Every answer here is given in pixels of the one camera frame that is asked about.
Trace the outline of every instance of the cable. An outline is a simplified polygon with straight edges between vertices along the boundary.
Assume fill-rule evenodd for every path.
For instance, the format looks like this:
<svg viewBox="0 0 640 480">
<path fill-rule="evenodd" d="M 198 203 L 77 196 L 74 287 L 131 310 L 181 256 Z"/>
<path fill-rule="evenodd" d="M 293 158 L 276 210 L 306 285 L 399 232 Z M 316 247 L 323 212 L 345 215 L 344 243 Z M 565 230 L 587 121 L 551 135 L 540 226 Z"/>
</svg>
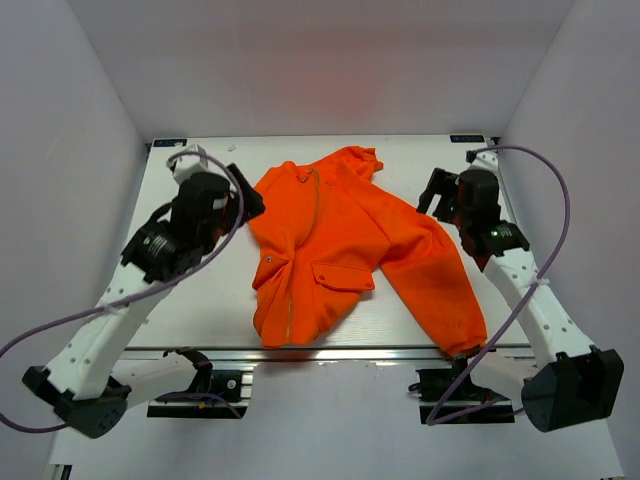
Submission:
<svg viewBox="0 0 640 480">
<path fill-rule="evenodd" d="M 242 415 L 240 415 L 240 412 L 238 412 L 238 410 L 236 410 L 233 405 L 231 405 L 224 398 L 222 398 L 220 395 L 216 395 L 215 393 L 173 392 L 173 393 L 166 393 L 156 398 L 156 400 L 159 402 L 162 402 L 166 400 L 182 400 L 182 399 L 200 400 L 201 398 L 210 398 L 212 400 L 215 400 L 216 402 L 222 403 L 225 407 L 227 407 L 231 411 L 231 413 L 233 413 L 233 415 L 238 420 L 242 419 Z"/>
<path fill-rule="evenodd" d="M 84 310 L 82 312 L 78 312 L 78 313 L 75 313 L 73 315 L 69 315 L 67 317 L 63 317 L 63 318 L 60 318 L 58 320 L 54 320 L 54 321 L 49 322 L 49 323 L 45 323 L 44 325 L 40 325 L 39 327 L 32 328 L 31 330 L 28 330 L 28 331 L 24 332 L 23 334 L 18 335 L 13 340 L 10 340 L 4 347 L 0 348 L 0 359 L 2 359 L 2 357 L 9 350 L 11 350 L 13 347 L 15 347 L 17 344 L 19 344 L 20 342 L 26 340 L 27 338 L 30 338 L 30 337 L 32 337 L 34 335 L 37 335 L 38 333 L 44 332 L 46 330 L 51 330 L 52 328 L 56 328 L 56 327 L 59 327 L 61 325 L 66 325 L 67 323 L 75 322 L 77 320 L 81 320 L 83 318 L 86 318 L 86 317 L 89 317 L 89 316 L 92 316 L 92 315 L 96 315 L 98 313 L 102 313 L 105 310 L 117 309 L 117 308 L 123 307 L 123 306 L 125 306 L 125 305 L 127 305 L 129 303 L 133 303 L 133 302 L 137 302 L 137 301 L 143 300 L 143 299 L 145 299 L 147 297 L 151 297 L 151 296 L 156 295 L 156 294 L 158 294 L 160 292 L 164 292 L 165 290 L 168 290 L 168 289 L 170 289 L 172 287 L 175 287 L 178 283 L 182 282 L 183 280 L 186 280 L 190 276 L 194 275 L 195 273 L 199 272 L 200 270 L 205 268 L 207 265 L 209 265 L 213 261 L 213 259 L 216 258 L 220 254 L 220 252 L 222 252 L 222 250 L 224 250 L 224 248 L 229 244 L 229 242 L 231 241 L 233 236 L 236 234 L 236 231 L 240 228 L 240 224 L 242 223 L 242 216 L 243 216 L 243 212 L 244 212 L 244 195 L 242 194 L 242 188 L 240 186 L 240 183 L 233 176 L 233 174 L 229 171 L 229 169 L 227 169 L 227 167 L 225 167 L 222 164 L 222 162 L 220 162 L 220 160 L 212 157 L 211 155 L 203 153 L 203 152 L 197 152 L 197 151 L 191 151 L 191 150 L 178 152 L 178 153 L 172 155 L 171 157 L 169 157 L 169 160 L 167 160 L 167 162 L 172 162 L 172 161 L 176 160 L 177 158 L 183 157 L 185 155 L 186 156 L 197 156 L 197 157 L 200 157 L 200 158 L 202 158 L 204 160 L 207 160 L 210 163 L 213 163 L 220 170 L 222 170 L 222 172 L 227 176 L 227 178 L 231 181 L 233 186 L 236 188 L 236 193 L 238 195 L 238 215 L 236 216 L 236 221 L 234 222 L 233 226 L 231 227 L 231 230 L 229 230 L 229 233 L 224 238 L 222 243 L 218 246 L 218 248 L 216 248 L 213 252 L 211 252 L 211 254 L 202 263 L 200 263 L 199 265 L 196 265 L 194 268 L 192 268 L 188 272 L 186 272 L 183 275 L 180 275 L 180 276 L 174 278 L 173 280 L 170 280 L 170 281 L 168 281 L 166 283 L 163 283 L 163 284 L 160 284 L 160 285 L 156 285 L 155 287 L 151 287 L 148 290 L 145 290 L 144 292 L 135 293 L 133 295 L 128 295 L 128 296 L 123 297 L 123 298 L 121 298 L 119 300 L 116 300 L 116 301 L 114 301 L 112 303 L 109 303 L 109 304 L 106 304 L 106 305 L 100 305 L 98 307 L 90 308 L 88 310 Z M 11 428 L 13 430 L 16 430 L 18 432 L 33 433 L 33 434 L 56 432 L 58 430 L 61 430 L 61 429 L 65 428 L 65 426 L 66 426 L 66 425 L 56 425 L 54 427 L 46 427 L 46 428 L 25 427 L 24 425 L 17 424 L 15 422 L 13 422 L 12 420 L 8 419 L 1 412 L 0 412 L 0 423 L 3 423 L 7 427 L 9 427 L 9 428 Z"/>
<path fill-rule="evenodd" d="M 481 152 L 494 151 L 494 150 L 518 150 L 524 153 L 528 153 L 529 155 L 536 157 L 538 160 L 544 163 L 547 167 L 549 167 L 549 169 L 553 172 L 556 179 L 558 180 L 558 183 L 560 184 L 560 188 L 562 189 L 562 196 L 564 197 L 564 222 L 562 225 L 562 233 L 560 234 L 560 238 L 558 239 L 556 246 L 554 247 L 553 251 L 549 255 L 549 258 L 547 258 L 547 261 L 544 262 L 544 264 L 536 274 L 537 281 L 531 284 L 531 286 L 529 287 L 529 290 L 527 290 L 527 292 L 520 299 L 518 304 L 514 307 L 513 311 L 511 312 L 511 315 L 509 315 L 509 317 L 504 322 L 504 324 L 498 329 L 498 331 L 491 338 L 491 340 L 489 340 L 487 344 L 478 352 L 478 354 L 475 357 L 473 357 L 471 362 L 469 362 L 469 365 L 467 365 L 467 368 L 465 368 L 462 371 L 462 373 L 453 381 L 453 383 L 449 386 L 449 388 L 444 392 L 442 397 L 440 397 L 440 400 L 438 400 L 433 410 L 431 410 L 431 413 L 429 413 L 429 416 L 427 417 L 427 425 L 430 425 L 430 426 L 438 425 L 439 423 L 442 423 L 444 421 L 449 421 L 459 416 L 466 415 L 467 413 L 477 412 L 478 410 L 482 410 L 484 408 L 491 406 L 491 404 L 487 402 L 472 408 L 467 408 L 465 410 L 452 413 L 451 415 L 446 415 L 441 418 L 436 418 L 436 415 L 438 414 L 442 406 L 445 404 L 445 402 L 449 400 L 453 392 L 455 392 L 456 389 L 462 384 L 464 379 L 469 376 L 471 371 L 476 367 L 478 363 L 480 363 L 480 360 L 482 360 L 482 358 L 487 354 L 487 352 L 489 352 L 491 349 L 495 347 L 500 337 L 504 335 L 504 333 L 513 324 L 516 318 L 518 318 L 518 315 L 520 314 L 524 306 L 531 299 L 536 289 L 540 286 L 539 281 L 542 278 L 544 278 L 544 275 L 547 273 L 547 270 L 549 270 L 549 267 L 558 256 L 558 253 L 560 252 L 560 249 L 562 248 L 562 245 L 564 244 L 567 238 L 567 234 L 569 232 L 569 222 L 571 220 L 571 202 L 569 200 L 569 188 L 567 187 L 567 183 L 565 182 L 564 178 L 562 177 L 562 174 L 557 169 L 557 167 L 553 163 L 551 163 L 551 161 L 549 161 L 539 153 L 534 152 L 529 148 L 521 147 L 518 145 L 492 145 L 490 147 L 483 147 L 474 151 L 476 154 L 478 154 Z"/>
</svg>

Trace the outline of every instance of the white wall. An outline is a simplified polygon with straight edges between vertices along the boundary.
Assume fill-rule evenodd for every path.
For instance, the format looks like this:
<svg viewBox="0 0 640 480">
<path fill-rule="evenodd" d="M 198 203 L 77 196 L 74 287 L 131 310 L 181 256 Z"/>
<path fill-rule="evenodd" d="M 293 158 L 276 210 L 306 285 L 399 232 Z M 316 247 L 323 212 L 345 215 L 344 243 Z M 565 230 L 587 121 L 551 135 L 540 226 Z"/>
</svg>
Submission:
<svg viewBox="0 0 640 480">
<path fill-rule="evenodd" d="M 0 344 L 94 304 L 122 239 L 144 160 L 142 140 L 64 0 L 0 3 Z M 69 330 L 0 362 L 0 409 L 53 425 L 20 383 Z M 51 435 L 0 425 L 0 477 L 39 479 Z"/>
<path fill-rule="evenodd" d="M 565 175 L 573 216 L 554 289 L 603 349 L 625 361 L 609 422 L 627 478 L 640 478 L 640 3 L 578 0 L 511 119 L 503 143 L 547 154 Z M 549 254 L 562 197 L 535 160 L 503 162 L 518 219 Z"/>
<path fill-rule="evenodd" d="M 502 133 L 572 0 L 69 0 L 154 136 Z"/>
</svg>

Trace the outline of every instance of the fabric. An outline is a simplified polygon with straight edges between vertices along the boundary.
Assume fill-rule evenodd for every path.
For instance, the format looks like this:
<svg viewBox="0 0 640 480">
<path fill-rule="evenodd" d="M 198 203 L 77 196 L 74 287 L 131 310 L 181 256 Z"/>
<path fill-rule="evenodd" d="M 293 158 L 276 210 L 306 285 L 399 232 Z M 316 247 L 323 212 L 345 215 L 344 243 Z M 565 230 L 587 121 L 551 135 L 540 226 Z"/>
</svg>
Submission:
<svg viewBox="0 0 640 480">
<path fill-rule="evenodd" d="M 486 340 L 455 245 L 434 219 L 371 183 L 382 166 L 373 148 L 346 147 L 271 168 L 256 186 L 266 212 L 249 222 L 261 253 L 253 323 L 265 347 L 329 331 L 375 288 L 376 266 L 442 350 Z"/>
</svg>

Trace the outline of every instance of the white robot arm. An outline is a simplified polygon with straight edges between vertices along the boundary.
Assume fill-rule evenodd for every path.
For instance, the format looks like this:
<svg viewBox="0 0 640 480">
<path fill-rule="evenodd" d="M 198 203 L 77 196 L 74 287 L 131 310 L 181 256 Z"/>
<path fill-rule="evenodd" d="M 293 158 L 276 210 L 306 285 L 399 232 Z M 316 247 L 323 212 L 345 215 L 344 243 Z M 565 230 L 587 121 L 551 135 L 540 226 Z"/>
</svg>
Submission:
<svg viewBox="0 0 640 480">
<path fill-rule="evenodd" d="M 169 167 L 180 185 L 178 195 L 163 205 L 133 236 L 98 305 L 142 294 L 172 281 L 200 264 L 238 216 L 237 193 L 224 177 L 208 171 L 192 146 Z M 233 174 L 244 199 L 242 223 L 264 212 L 262 197 L 235 165 Z M 170 213 L 170 218 L 162 217 Z M 54 408 L 68 426 L 91 438 L 110 431 L 128 408 L 210 380 L 206 356 L 190 348 L 133 368 L 114 366 L 147 316 L 172 290 L 105 308 L 90 317 L 65 348 L 44 367 L 30 367 L 23 383 Z"/>
<path fill-rule="evenodd" d="M 600 351 L 576 326 L 547 282 L 538 278 L 522 232 L 500 220 L 495 154 L 472 151 L 467 160 L 471 166 L 460 175 L 433 172 L 417 211 L 426 213 L 440 195 L 434 216 L 456 225 L 465 252 L 517 314 L 536 359 L 534 368 L 489 351 L 470 371 L 471 382 L 523 405 L 544 432 L 608 417 L 622 378 L 622 360 L 615 350 Z M 532 283 L 537 284 L 533 291 Z"/>
</svg>

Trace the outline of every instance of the table surface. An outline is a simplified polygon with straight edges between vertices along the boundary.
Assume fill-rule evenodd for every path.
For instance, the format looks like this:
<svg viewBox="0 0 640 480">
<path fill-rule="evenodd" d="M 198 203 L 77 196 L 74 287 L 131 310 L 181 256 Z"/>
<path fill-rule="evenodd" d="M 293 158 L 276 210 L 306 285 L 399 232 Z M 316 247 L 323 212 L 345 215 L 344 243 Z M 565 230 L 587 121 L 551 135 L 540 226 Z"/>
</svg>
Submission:
<svg viewBox="0 0 640 480">
<path fill-rule="evenodd" d="M 452 143 L 447 135 L 192 138 L 223 163 L 236 163 L 255 185 L 265 172 L 286 160 L 307 164 L 346 145 L 375 147 L 384 169 L 373 181 L 382 189 L 416 205 L 436 167 L 460 172 L 467 167 L 465 152 L 482 144 Z M 136 203 L 129 238 L 149 215 L 177 193 L 177 185 L 165 167 L 167 158 L 184 147 L 153 147 Z M 504 217 L 507 211 L 503 208 Z M 459 245 L 458 234 L 444 225 Z M 460 248 L 467 274 L 482 307 L 489 334 L 509 314 L 509 308 L 475 263 Z M 129 348 L 259 348 L 252 324 L 255 292 L 251 282 L 259 261 L 259 249 L 249 229 L 242 228 L 222 254 L 160 303 L 133 338 Z M 419 327 L 380 270 L 374 272 L 376 289 L 328 334 L 311 347 L 434 346 Z M 526 345 L 515 324 L 500 345 Z"/>
</svg>

